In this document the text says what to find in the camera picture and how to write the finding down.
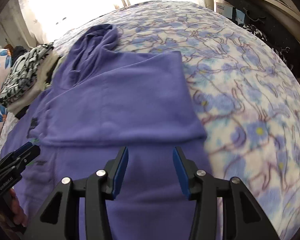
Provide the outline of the person's left hand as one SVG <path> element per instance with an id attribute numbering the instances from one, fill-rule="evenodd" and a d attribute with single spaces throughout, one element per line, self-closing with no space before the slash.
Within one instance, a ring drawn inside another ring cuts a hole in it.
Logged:
<path id="1" fill-rule="evenodd" d="M 28 218 L 19 203 L 14 189 L 9 189 L 3 196 L 1 215 L 8 226 L 21 225 L 27 227 Z"/>

